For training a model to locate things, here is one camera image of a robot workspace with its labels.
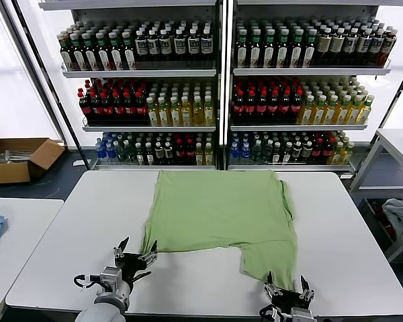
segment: beverage bottle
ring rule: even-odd
[[[285,59],[287,57],[288,49],[288,34],[288,29],[281,30],[279,43],[275,47],[276,68],[283,68],[285,66]]]
[[[251,163],[259,164],[261,157],[261,140],[256,140],[251,151]]]
[[[266,40],[265,40],[265,45],[264,45],[264,57],[263,57],[263,68],[270,68],[271,65],[275,64],[273,61],[273,52],[274,52],[274,47],[273,47],[273,39],[275,37],[275,30],[274,29],[268,29],[266,31]]]
[[[330,101],[324,105],[324,115],[321,124],[330,125],[337,107],[337,95],[331,95]]]
[[[392,51],[392,48],[396,44],[397,41],[397,29],[393,29],[389,35],[387,35],[384,38],[384,42],[382,44],[381,50],[379,51],[379,54],[377,55],[376,58],[376,64],[378,66],[383,66],[385,65],[388,56],[390,55],[390,52]]]
[[[314,144],[314,146],[312,148],[312,153],[310,155],[310,158],[312,159],[312,161],[319,162],[321,150],[322,150],[322,139],[318,138],[318,139],[316,139],[316,143]]]
[[[300,54],[302,52],[303,29],[296,29],[294,41],[289,49],[288,59],[290,68],[297,68],[300,62]]]
[[[345,118],[351,109],[349,106],[351,102],[351,96],[345,95],[342,99],[342,103],[338,105],[339,108],[336,108],[336,111],[333,115],[332,124],[345,124]]]
[[[188,102],[187,96],[182,96],[182,125],[192,126],[193,121],[191,119],[191,105]]]
[[[204,126],[204,110],[202,105],[202,99],[200,96],[194,97],[193,104],[193,125]]]
[[[364,125],[365,122],[367,121],[367,118],[369,117],[369,114],[371,112],[371,104],[373,103],[373,100],[375,99],[375,97],[373,95],[369,95],[367,96],[363,108],[360,112],[360,114],[358,115],[357,121],[355,122],[356,124],[359,125]]]
[[[160,59],[160,52],[161,52],[160,40],[154,30],[149,31],[148,51],[150,55],[150,61],[155,62]]]
[[[271,160],[271,154],[273,153],[273,140],[267,140],[261,151],[260,163],[268,164]]]
[[[195,165],[202,166],[203,165],[203,150],[202,144],[196,143],[195,144]]]
[[[251,42],[251,57],[249,58],[249,68],[257,68],[258,67],[258,59],[260,55],[260,29],[253,30],[253,40]]]
[[[326,163],[330,164],[331,166],[335,166],[335,165],[339,164],[339,159],[341,158],[342,148],[343,148],[343,143],[337,142],[333,153],[327,158]]]
[[[285,149],[283,149],[282,164],[287,164],[289,162],[289,159],[291,158],[292,147],[293,144],[291,142],[285,143]]]
[[[306,40],[306,46],[304,48],[304,55],[302,61],[303,68],[308,68],[310,65],[312,65],[312,59],[315,52],[315,39],[317,33],[318,32],[316,31],[316,29],[309,30],[308,39]]]
[[[204,123],[206,126],[215,125],[214,108],[212,106],[212,96],[210,95],[204,97]]]
[[[364,106],[362,99],[363,97],[361,95],[355,96],[351,108],[348,110],[348,113],[345,116],[345,124],[355,124],[358,114],[360,114]]]
[[[308,141],[308,143],[303,145],[303,150],[301,154],[303,163],[307,163],[309,161],[311,153],[312,153],[312,142]]]

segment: bottle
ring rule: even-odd
[[[345,124],[355,124],[358,114],[363,108],[363,102],[361,102],[362,99],[363,97],[361,95],[355,96],[352,106],[345,117]]]
[[[268,29],[266,31],[266,40],[264,45],[263,68],[270,68],[274,64],[273,60],[273,39],[275,37],[275,30]]]
[[[306,47],[304,48],[304,56],[302,61],[302,68],[308,68],[312,64],[312,59],[315,52],[315,39],[318,32],[316,29],[309,30],[308,39],[306,40]]]
[[[276,68],[283,68],[285,66],[285,59],[287,57],[287,42],[288,42],[288,29],[281,30],[279,43],[275,47],[275,60]]]
[[[393,29],[391,31],[391,33],[384,38],[384,42],[382,44],[381,50],[379,51],[379,54],[377,55],[377,58],[376,58],[376,64],[378,66],[385,65],[385,63],[388,59],[388,56],[390,55],[390,53],[392,51],[392,48],[396,44],[397,32],[398,32],[397,29]]]
[[[360,111],[360,114],[358,115],[357,121],[355,124],[359,125],[364,125],[365,122],[367,121],[367,118],[369,117],[369,114],[371,112],[371,104],[373,103],[373,100],[375,97],[373,95],[367,96],[363,108]]]
[[[285,149],[283,150],[282,164],[287,164],[289,159],[291,158],[291,149],[293,144],[291,142],[287,142],[285,144]]]
[[[342,148],[343,148],[343,143],[337,142],[334,152],[327,158],[326,163],[330,164],[331,166],[336,166],[337,164],[339,164],[339,159],[341,158]]]
[[[323,125],[331,124],[333,115],[337,107],[337,99],[338,99],[337,95],[330,96],[330,101],[324,106],[324,115],[322,116],[321,124]]]
[[[333,115],[332,124],[345,124],[345,118],[350,110],[351,96],[345,95],[342,98],[342,103],[337,105],[336,111]]]
[[[300,53],[302,52],[303,29],[296,29],[294,41],[289,51],[289,67],[297,68],[300,62]]]

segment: bottle label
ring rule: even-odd
[[[384,54],[389,54],[396,43],[396,38],[385,38],[384,44],[382,44],[381,52]]]
[[[348,118],[348,124],[355,124],[355,120],[357,119],[358,112],[359,112],[358,109],[353,109],[351,111],[351,114],[350,114],[350,116]]]
[[[105,52],[104,50],[99,50],[99,56],[101,59],[101,63],[103,64],[103,68],[105,70],[111,70],[109,58],[107,57],[107,52]]]
[[[323,109],[316,111],[315,118],[314,118],[314,125],[320,125],[323,114],[324,114]]]
[[[295,47],[291,53],[291,62],[289,63],[290,68],[297,68],[298,59],[300,58],[300,53],[302,49],[300,47]]]
[[[298,112],[300,112],[300,107],[301,107],[301,105],[291,105],[291,111],[293,113],[298,113]]]
[[[343,41],[345,39],[343,37],[333,37],[331,41],[330,51],[331,52],[340,52],[342,49]]]
[[[187,46],[185,45],[185,39],[175,38],[175,51],[179,55],[185,54],[187,52]]]
[[[188,51],[190,54],[200,53],[200,39],[188,38]]]
[[[136,39],[136,51],[139,55],[147,55],[148,54],[148,42],[146,39],[137,40]]]
[[[112,57],[114,58],[115,68],[116,70],[123,70],[122,68],[122,60],[121,53],[117,50],[112,50]]]
[[[312,57],[314,55],[315,48],[313,47],[307,47],[306,50],[304,51],[304,58],[303,58],[303,68],[308,68],[310,65],[310,62],[312,61]]]
[[[250,63],[250,68],[256,68],[258,66],[258,57],[260,54],[260,48],[253,48],[251,50],[251,63]]]
[[[156,120],[156,114],[155,114],[155,112],[149,112],[148,115],[149,115],[149,119],[150,119],[150,124],[151,124],[151,126],[158,126],[159,123],[158,123],[157,120]]]
[[[91,66],[91,70],[97,70],[97,62],[95,61],[94,53],[90,50],[85,52],[89,61],[89,65]]]
[[[160,39],[161,54],[170,55],[172,53],[172,43],[170,38]]]
[[[371,39],[370,47],[368,49],[369,52],[377,54],[381,50],[383,42],[384,42],[384,38],[373,37]]]
[[[133,51],[130,50],[130,49],[127,49],[125,51],[125,54],[126,54],[126,60],[127,60],[127,64],[128,64],[128,69],[130,69],[130,70],[136,69],[136,63],[134,61]]]
[[[202,166],[202,165],[203,165],[203,156],[200,155],[200,154],[197,154],[197,155],[195,156],[195,163],[196,163],[198,166]]]
[[[72,60],[70,59],[70,55],[68,52],[61,52],[62,60],[64,61],[67,70],[73,70]]]
[[[264,51],[263,68],[270,68],[272,57],[273,57],[273,48],[267,47]]]
[[[337,122],[336,124],[343,124],[344,120],[345,120],[345,116],[347,116],[348,114],[348,110],[347,109],[343,109],[340,113],[339,116],[337,117]]]
[[[266,105],[257,105],[257,112],[258,113],[266,112]]]
[[[148,165],[152,166],[154,164],[154,156],[152,154],[147,154],[146,159],[148,159]]]
[[[308,122],[309,122],[309,118],[310,118],[310,115],[312,114],[312,111],[309,109],[309,110],[306,110],[304,113],[303,113],[303,118],[302,118],[302,125],[307,125],[308,124]]]
[[[277,52],[276,68],[283,68],[286,56],[287,56],[287,48],[281,47]]]
[[[173,122],[173,126],[180,126],[178,111],[172,111],[172,122]]]
[[[83,55],[80,51],[75,50],[73,52],[73,54],[75,55],[76,61],[78,62],[79,68],[81,70],[87,70],[87,66],[85,64],[85,61],[83,60]]]
[[[212,45],[212,37],[201,39],[201,52],[202,54],[211,54],[214,51]]]
[[[137,162],[139,163],[139,166],[143,166],[144,164],[143,156],[141,156],[140,154],[137,155]]]
[[[149,54],[158,55],[160,54],[160,42],[158,39],[148,39]]]
[[[237,52],[237,68],[244,68],[244,61],[247,58],[247,49],[239,48]]]
[[[159,114],[160,114],[161,125],[166,126],[167,125],[167,113],[164,111],[161,111]]]

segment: yellow bottle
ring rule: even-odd
[[[203,105],[202,105],[202,99],[200,98],[199,95],[194,97],[193,125],[194,126],[203,126],[204,125]]]
[[[351,102],[351,96],[345,95],[342,100],[342,104],[336,107],[336,111],[333,115],[332,124],[345,124],[345,118],[348,114],[348,110],[350,109],[349,103]]]
[[[192,126],[193,125],[193,120],[192,120],[192,113],[191,113],[191,105],[189,104],[188,101],[188,96],[182,96],[182,125],[183,126]]]
[[[171,99],[171,115],[172,115],[172,125],[182,126],[182,112],[177,104],[177,97],[173,96]]]
[[[305,102],[303,103],[302,108],[300,109],[299,115],[297,117],[296,124],[300,125],[308,125],[309,119],[312,114],[312,105],[314,103],[313,95],[308,95],[306,97]]]
[[[365,124],[365,122],[367,121],[367,118],[369,117],[369,114],[371,112],[371,104],[373,103],[374,99],[375,99],[375,97],[373,95],[367,96],[367,98],[363,104],[363,108],[361,109],[360,114],[358,114],[358,118],[357,118],[357,121],[355,122],[355,124],[359,124],[359,125]]]
[[[334,149],[333,153],[330,154],[330,156],[327,159],[327,164],[330,164],[331,166],[339,164],[342,148],[343,148],[343,143],[337,142],[336,148]]]
[[[348,114],[345,117],[345,124],[355,124],[358,114],[363,108],[363,102],[361,101],[363,97],[361,95],[356,95],[351,108],[348,110]]]
[[[331,95],[330,101],[324,106],[324,115],[321,119],[321,124],[330,125],[333,119],[334,111],[336,111],[337,106],[337,95]]]
[[[318,103],[315,106],[315,109],[312,108],[312,115],[310,116],[309,124],[311,125],[320,125],[322,116],[324,115],[324,106],[327,100],[327,96],[320,95],[318,98]]]
[[[214,108],[212,107],[212,96],[210,95],[204,97],[204,123],[206,126],[215,125]]]
[[[348,143],[347,149],[345,151],[342,151],[341,158],[339,159],[339,164],[349,164],[349,159],[351,159],[354,146],[354,142]]]

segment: floor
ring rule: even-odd
[[[76,185],[82,174],[86,171],[84,166],[73,166],[73,162],[80,160],[80,156],[75,152],[65,152],[51,169],[39,180],[27,184],[6,184],[0,185],[0,197],[15,197],[15,198],[40,198],[40,199],[62,199],[66,200],[70,195],[73,187]],[[388,156],[383,156],[381,162],[373,169],[375,173],[371,174],[366,181],[367,185],[376,185],[379,178],[376,172],[383,172],[386,166],[392,168],[396,176],[403,176],[403,172],[397,168]],[[392,268],[396,273],[399,281],[403,286],[403,263],[392,264]],[[68,322],[74,319],[74,315],[63,316],[62,319],[54,320],[57,322]],[[164,317],[132,317],[132,322],[147,322],[155,319],[161,319],[161,322],[166,321]],[[21,309],[8,309],[1,322],[12,322],[18,320],[20,322],[52,322],[51,317],[45,316],[39,311],[29,311]],[[400,317],[382,317],[375,320],[376,322],[403,322],[403,316]]]

